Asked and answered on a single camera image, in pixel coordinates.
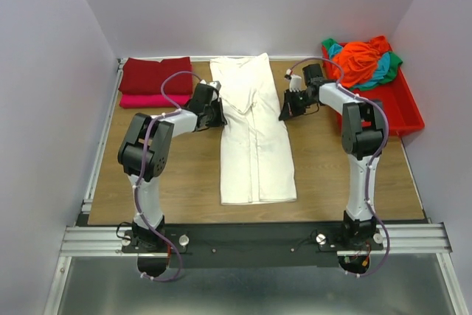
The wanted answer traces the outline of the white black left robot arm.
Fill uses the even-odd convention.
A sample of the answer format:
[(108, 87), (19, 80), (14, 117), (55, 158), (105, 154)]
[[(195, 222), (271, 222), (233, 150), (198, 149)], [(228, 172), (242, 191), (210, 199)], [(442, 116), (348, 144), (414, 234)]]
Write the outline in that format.
[(117, 155), (133, 191), (131, 234), (122, 238), (129, 246), (156, 252), (168, 245), (159, 177), (167, 165), (173, 138), (226, 124), (220, 90), (218, 81), (201, 81), (184, 107), (155, 117), (138, 113), (131, 120)]

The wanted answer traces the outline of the white t-shirt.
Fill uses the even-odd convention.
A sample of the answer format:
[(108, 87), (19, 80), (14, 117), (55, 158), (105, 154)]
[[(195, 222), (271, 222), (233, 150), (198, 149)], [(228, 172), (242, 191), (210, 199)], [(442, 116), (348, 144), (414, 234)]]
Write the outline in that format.
[(221, 84), (227, 124), (221, 134), (221, 203), (295, 201), (294, 162), (268, 55), (219, 57), (209, 64)]

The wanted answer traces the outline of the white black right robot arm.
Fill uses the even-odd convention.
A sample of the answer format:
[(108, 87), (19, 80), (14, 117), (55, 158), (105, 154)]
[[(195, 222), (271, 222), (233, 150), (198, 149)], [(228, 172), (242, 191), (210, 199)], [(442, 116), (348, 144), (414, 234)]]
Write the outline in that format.
[(350, 163), (350, 194), (339, 240), (344, 248), (357, 249), (377, 232), (375, 174), (389, 134), (382, 103), (324, 79), (319, 64), (306, 66), (303, 76), (288, 69), (285, 79), (289, 84), (280, 120), (302, 116), (312, 105), (328, 106), (341, 115), (341, 145)]

